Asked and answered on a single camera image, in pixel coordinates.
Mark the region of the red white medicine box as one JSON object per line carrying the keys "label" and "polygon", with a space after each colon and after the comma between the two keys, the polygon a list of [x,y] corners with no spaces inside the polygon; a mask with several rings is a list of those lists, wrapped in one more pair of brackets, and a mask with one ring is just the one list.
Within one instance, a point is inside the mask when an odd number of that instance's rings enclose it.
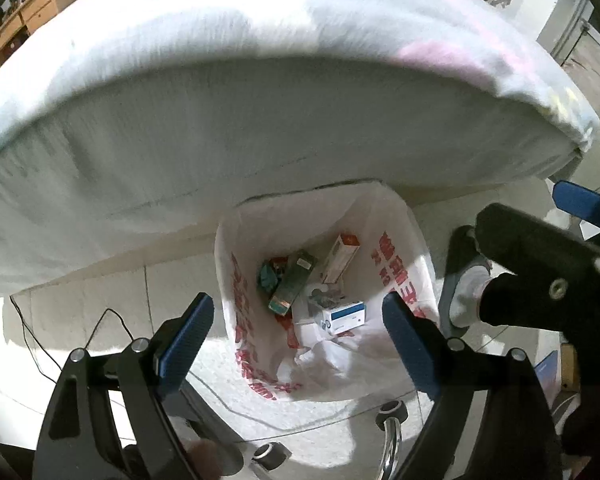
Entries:
{"label": "red white medicine box", "polygon": [[343,273],[346,272],[360,246],[360,241],[356,235],[347,233],[339,234],[324,261],[321,282],[324,284],[336,284],[342,278]]}

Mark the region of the blue white medicine box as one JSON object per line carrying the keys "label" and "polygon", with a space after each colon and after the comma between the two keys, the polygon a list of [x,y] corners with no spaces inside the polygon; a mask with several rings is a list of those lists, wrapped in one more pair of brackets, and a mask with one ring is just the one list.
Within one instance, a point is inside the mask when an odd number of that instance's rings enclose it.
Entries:
{"label": "blue white medicine box", "polygon": [[336,304],[323,309],[317,324],[330,336],[338,336],[354,330],[366,323],[366,304],[363,301],[352,304]]}

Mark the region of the grey foil pouch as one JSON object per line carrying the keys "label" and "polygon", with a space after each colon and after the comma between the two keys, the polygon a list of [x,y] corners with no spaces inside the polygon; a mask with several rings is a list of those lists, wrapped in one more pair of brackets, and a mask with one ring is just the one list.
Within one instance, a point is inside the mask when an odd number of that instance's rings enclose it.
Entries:
{"label": "grey foil pouch", "polygon": [[306,303],[311,312],[332,309],[344,298],[339,284],[311,283],[306,285]]}

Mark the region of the teal wrapper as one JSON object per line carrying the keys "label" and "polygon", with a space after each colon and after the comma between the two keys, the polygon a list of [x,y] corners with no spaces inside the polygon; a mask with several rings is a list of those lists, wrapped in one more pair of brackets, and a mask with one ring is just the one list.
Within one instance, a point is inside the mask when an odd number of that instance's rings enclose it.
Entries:
{"label": "teal wrapper", "polygon": [[282,281],[288,264],[287,257],[268,259],[258,274],[258,285],[268,296],[272,296]]}

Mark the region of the dark green long box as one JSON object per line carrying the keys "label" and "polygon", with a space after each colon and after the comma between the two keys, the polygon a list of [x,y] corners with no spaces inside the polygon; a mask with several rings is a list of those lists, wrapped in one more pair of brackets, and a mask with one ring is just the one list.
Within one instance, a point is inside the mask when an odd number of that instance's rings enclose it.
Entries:
{"label": "dark green long box", "polygon": [[280,316],[287,314],[306,286],[316,263],[317,258],[304,250],[288,258],[285,272],[268,300],[268,308],[272,312]]}

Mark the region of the white red plastic trash bag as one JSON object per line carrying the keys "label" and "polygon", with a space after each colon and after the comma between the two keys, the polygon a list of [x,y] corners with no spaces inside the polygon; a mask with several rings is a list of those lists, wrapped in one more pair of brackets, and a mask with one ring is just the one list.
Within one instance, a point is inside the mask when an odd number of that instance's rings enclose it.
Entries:
{"label": "white red plastic trash bag", "polygon": [[437,321],[428,247],[387,185],[363,182],[245,202],[214,258],[239,373],[271,401],[336,401],[403,382],[382,320],[396,292]]}

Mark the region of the grey slipper right foot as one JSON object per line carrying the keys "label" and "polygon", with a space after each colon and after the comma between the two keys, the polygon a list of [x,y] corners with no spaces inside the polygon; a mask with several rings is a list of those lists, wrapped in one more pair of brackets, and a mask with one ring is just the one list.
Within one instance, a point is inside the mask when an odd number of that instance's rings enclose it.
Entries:
{"label": "grey slipper right foot", "polygon": [[443,288],[438,303],[440,330],[462,338],[479,322],[479,302],[492,278],[492,263],[481,252],[472,226],[460,226],[450,238]]}

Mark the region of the bed with circle-pattern sheet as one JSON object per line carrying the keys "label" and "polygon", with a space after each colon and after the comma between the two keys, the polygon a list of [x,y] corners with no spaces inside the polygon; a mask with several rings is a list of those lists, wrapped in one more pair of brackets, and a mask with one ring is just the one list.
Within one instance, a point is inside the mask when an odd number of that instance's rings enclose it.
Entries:
{"label": "bed with circle-pattern sheet", "polygon": [[0,68],[0,297],[252,196],[547,177],[598,128],[483,0],[78,0]]}

